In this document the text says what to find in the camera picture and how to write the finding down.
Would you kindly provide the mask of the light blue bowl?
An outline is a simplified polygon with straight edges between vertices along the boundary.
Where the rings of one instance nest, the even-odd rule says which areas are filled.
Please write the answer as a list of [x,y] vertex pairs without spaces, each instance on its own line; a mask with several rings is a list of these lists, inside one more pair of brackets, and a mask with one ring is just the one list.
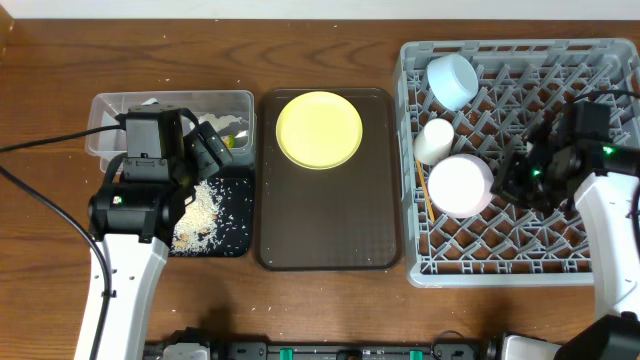
[[479,91],[478,77],[473,66],[459,54],[431,61],[427,66],[427,80],[436,100],[453,112],[471,102]]

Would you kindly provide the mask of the brown serving tray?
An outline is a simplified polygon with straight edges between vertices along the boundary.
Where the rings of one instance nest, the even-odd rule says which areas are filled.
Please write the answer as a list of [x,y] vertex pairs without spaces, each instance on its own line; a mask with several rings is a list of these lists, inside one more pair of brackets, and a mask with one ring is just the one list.
[[392,97],[339,88],[363,121],[359,149],[328,170],[294,164],[276,121],[298,89],[273,90],[257,119],[254,254],[270,271],[385,270],[402,257],[401,179]]

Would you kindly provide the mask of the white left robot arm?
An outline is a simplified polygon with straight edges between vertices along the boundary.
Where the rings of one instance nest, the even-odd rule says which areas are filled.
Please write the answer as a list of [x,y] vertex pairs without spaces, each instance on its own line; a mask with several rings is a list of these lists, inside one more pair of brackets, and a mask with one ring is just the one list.
[[127,148],[89,201],[91,281],[75,356],[139,359],[177,222],[195,187],[232,155],[187,108],[154,103],[117,116]]

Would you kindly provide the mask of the yellow plate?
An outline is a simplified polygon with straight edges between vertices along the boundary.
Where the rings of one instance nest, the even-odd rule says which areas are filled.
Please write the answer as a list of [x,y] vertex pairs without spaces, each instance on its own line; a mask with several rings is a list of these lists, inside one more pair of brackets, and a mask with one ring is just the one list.
[[294,164],[326,170],[347,162],[363,138],[363,121],[345,97],[312,91],[290,100],[278,115],[276,140]]

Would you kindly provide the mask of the white tissue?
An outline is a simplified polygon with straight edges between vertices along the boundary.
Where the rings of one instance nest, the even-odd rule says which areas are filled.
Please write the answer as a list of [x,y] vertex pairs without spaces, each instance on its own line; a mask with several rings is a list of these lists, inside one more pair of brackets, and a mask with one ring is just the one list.
[[233,115],[224,115],[217,117],[213,113],[206,113],[198,118],[199,123],[209,123],[216,132],[223,131],[229,128],[232,124],[240,124],[242,119]]

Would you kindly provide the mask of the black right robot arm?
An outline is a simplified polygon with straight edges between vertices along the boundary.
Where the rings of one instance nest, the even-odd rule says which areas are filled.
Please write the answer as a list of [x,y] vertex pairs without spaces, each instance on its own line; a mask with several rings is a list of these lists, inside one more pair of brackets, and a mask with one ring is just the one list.
[[551,215],[561,204],[585,228],[595,321],[563,345],[505,334],[490,359],[636,359],[639,356],[639,152],[615,145],[610,109],[575,102],[557,126],[540,125],[526,155],[508,152],[491,191],[520,208]]

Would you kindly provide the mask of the white paper cup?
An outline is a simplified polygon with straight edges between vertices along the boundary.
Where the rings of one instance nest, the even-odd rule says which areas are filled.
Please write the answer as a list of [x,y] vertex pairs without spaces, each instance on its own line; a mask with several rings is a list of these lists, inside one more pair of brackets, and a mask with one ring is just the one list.
[[452,124],[441,118],[431,119],[414,139],[414,158],[433,166],[449,156],[454,139]]

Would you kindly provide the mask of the grey dishwasher rack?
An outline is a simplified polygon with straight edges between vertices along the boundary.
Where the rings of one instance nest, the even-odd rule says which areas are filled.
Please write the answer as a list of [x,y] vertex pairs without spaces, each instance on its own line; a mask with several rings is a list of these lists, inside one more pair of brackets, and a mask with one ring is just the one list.
[[[449,54],[466,58],[479,80],[478,94],[457,112],[436,101],[426,75],[431,61]],[[563,209],[545,216],[497,198],[465,219],[433,210],[431,223],[413,142],[427,121],[443,118],[455,131],[454,153],[497,169],[505,150],[525,153],[533,128],[557,121],[567,102],[594,91],[611,109],[613,142],[635,147],[636,46],[616,38],[414,41],[401,47],[393,81],[408,281],[419,288],[591,284],[584,226]]]

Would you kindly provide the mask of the pink bowl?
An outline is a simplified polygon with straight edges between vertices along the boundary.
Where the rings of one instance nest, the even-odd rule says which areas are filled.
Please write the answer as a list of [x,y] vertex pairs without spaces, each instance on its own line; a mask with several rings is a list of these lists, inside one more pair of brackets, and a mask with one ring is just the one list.
[[432,168],[427,189],[438,210],[454,218],[481,213],[493,200],[494,175],[479,157],[456,154]]

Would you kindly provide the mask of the wooden chopstick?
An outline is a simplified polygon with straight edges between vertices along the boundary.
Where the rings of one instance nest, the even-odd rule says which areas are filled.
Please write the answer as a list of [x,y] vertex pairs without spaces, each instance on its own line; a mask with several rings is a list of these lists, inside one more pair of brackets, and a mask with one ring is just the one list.
[[431,223],[435,223],[435,216],[434,216],[434,212],[433,212],[433,207],[432,207],[432,203],[431,203],[431,199],[430,199],[430,195],[427,189],[427,184],[426,184],[426,180],[424,177],[424,169],[423,169],[423,165],[419,160],[415,160],[415,164],[416,164],[416,169],[417,169],[417,173],[418,173],[418,177],[419,177],[419,181],[420,181],[420,186],[421,189],[423,191],[423,195],[424,195],[424,199],[425,199],[425,203],[426,203],[426,209],[427,209],[427,214],[429,217],[429,220]]

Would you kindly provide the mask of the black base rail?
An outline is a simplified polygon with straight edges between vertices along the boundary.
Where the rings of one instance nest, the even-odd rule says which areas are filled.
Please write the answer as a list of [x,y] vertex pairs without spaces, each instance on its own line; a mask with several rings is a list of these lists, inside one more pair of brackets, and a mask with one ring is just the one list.
[[499,357],[494,343],[447,332],[432,343],[271,342],[264,337],[213,338],[187,327],[161,342],[144,345],[143,360],[487,360]]

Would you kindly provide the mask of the clear plastic bin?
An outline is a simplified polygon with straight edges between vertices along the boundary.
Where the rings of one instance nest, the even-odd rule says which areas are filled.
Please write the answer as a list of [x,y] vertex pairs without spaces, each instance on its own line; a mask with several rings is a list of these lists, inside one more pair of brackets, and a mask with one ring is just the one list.
[[213,113],[217,117],[233,115],[241,118],[240,124],[232,124],[229,128],[217,133],[221,137],[233,135],[239,140],[239,145],[230,149],[233,168],[255,167],[255,102],[253,94],[247,90],[101,93],[92,101],[88,128],[115,125],[117,123],[115,117],[127,112],[130,107],[153,103],[187,108],[197,118],[206,113]]

